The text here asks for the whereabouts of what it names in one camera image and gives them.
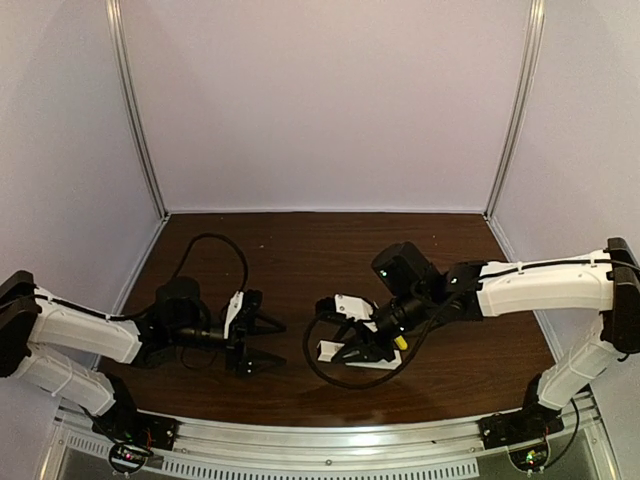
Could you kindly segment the yellow handled screwdriver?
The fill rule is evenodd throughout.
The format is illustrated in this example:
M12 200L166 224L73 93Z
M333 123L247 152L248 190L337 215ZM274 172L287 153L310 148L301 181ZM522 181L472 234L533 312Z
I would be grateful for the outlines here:
M403 336L396 337L394 342L399 350L406 351L408 349L408 343Z

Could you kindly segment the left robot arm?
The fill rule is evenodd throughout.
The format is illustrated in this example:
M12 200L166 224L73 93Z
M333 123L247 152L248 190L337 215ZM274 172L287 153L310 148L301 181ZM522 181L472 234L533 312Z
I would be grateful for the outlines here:
M236 292L217 320L201 299L198 282L177 276L160 286L154 302L136 314L113 316L59 298L19 270L1 284L1 375L22 378L52 396L82 407L97 426L130 435L140 422L124 382L91 371L59 347L106 357L136 368L155 368L177 349L221 352L225 368L249 376L285 360L251 349L251 336L283 333L284 323L261 310L259 290Z

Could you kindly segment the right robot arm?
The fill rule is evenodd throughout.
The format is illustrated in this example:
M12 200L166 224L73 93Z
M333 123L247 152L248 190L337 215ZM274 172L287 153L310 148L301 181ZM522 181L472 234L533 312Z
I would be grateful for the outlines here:
M372 270L391 300L376 307L333 298L341 328L317 345L321 362L395 370L405 363L401 338L421 325L477 321L524 311L587 309L600 320L535 382L533 403L559 411L622 355L639 351L639 264L628 243L538 262L462 262L441 273L411 242L379 253Z

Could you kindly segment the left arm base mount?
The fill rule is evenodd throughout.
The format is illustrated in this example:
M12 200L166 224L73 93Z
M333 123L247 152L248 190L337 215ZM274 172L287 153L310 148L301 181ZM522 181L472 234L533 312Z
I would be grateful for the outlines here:
M114 388L115 403L102 415L86 415L92 430L112 443L107 454L109 465L128 478L146 465L155 450L172 450L179 421L141 412L120 378L108 375L107 379Z

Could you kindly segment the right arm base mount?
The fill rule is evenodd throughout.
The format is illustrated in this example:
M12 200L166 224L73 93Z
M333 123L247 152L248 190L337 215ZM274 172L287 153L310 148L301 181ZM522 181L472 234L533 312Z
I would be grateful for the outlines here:
M548 437L561 432L564 423L560 410L539 403L540 380L538 374L529 382L520 409L485 416L477 422L484 449L506 447L511 465L527 475L543 473L555 465L573 443L578 429L574 428L569 443L552 459Z

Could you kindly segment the white remote control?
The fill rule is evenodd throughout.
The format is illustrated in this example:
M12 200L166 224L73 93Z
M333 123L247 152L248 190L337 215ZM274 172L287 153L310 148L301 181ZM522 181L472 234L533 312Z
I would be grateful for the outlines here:
M360 354L348 357L346 360L339 360L338 352L342 347L344 347L343 343L321 340L317 345L317 360L319 362L342 364L349 367L390 371L395 370L402 364L402 356L399 350L394 351L394 358L391 361L385 359L365 359Z

